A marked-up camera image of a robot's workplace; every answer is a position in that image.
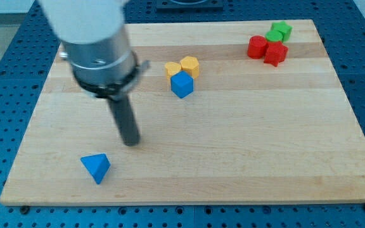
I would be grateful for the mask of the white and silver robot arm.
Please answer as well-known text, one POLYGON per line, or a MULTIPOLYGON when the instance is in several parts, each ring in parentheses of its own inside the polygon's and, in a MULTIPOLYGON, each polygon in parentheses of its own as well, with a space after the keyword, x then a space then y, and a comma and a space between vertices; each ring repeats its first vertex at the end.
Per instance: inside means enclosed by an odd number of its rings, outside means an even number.
POLYGON ((128 93, 149 63, 140 63, 125 28, 125 1, 42 0, 41 8, 61 41, 78 85, 108 101, 126 146, 140 142, 128 93))

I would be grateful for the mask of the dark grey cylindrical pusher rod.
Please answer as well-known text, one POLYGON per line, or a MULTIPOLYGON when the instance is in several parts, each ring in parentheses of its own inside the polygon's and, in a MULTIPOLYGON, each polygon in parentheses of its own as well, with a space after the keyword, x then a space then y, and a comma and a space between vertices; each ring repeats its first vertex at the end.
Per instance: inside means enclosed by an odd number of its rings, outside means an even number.
POLYGON ((122 142, 126 146, 138 145, 140 133, 129 97, 124 96, 120 99, 108 98, 107 101, 122 142))

